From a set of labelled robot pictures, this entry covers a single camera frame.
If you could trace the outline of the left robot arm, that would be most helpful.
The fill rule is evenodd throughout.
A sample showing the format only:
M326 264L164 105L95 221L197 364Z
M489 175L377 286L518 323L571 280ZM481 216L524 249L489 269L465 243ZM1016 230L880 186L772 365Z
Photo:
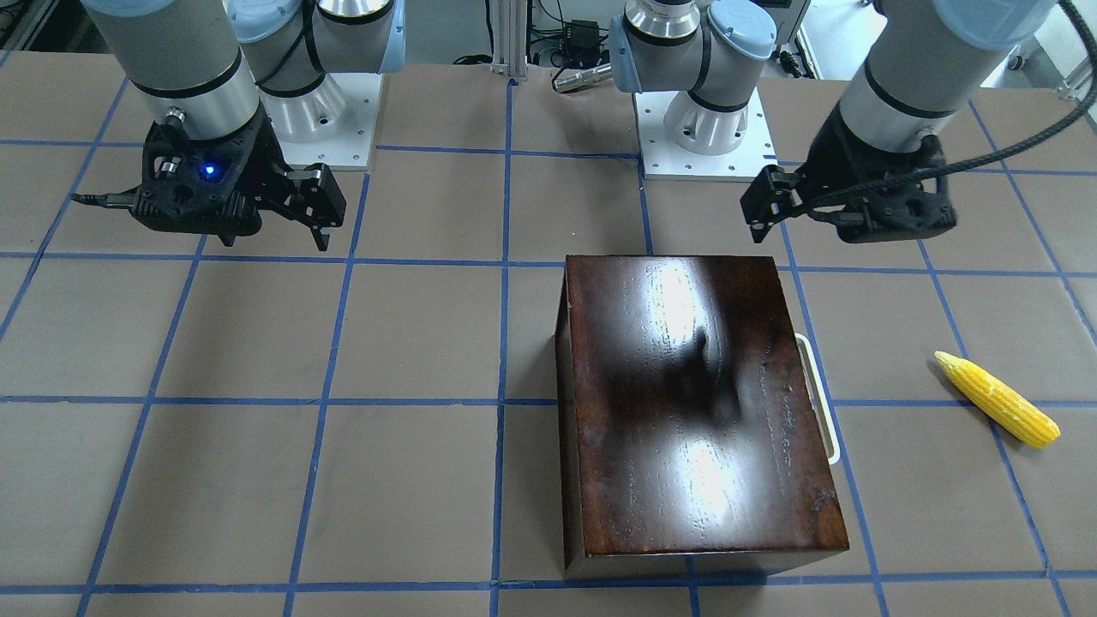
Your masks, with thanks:
M955 227L940 130L1008 52L1041 27L1051 1L878 1L886 23L796 171L766 165L740 197L753 242L810 216L846 243L917 242ZM749 100L778 47L753 1L627 1L608 25L623 93L674 93L666 128L688 152L740 143Z

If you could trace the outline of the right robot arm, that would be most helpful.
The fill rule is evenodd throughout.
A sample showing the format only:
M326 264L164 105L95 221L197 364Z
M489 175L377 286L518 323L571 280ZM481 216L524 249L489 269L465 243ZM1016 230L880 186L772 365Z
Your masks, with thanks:
M71 200L117 207L159 233L230 247L264 211L309 229L316 247L344 225L332 168L292 165L283 144L352 120L337 74L406 61L402 1L86 1L87 15L152 110L142 182Z

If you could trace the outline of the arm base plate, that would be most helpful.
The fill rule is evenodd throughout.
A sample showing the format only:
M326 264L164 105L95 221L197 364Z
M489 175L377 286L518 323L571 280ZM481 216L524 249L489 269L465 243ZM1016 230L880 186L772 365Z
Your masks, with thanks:
M758 89L733 112L701 108L688 93L635 93L644 178L750 183L778 162Z
M374 147L384 75L328 74L312 93L264 97L286 164L323 162L333 171L367 171Z

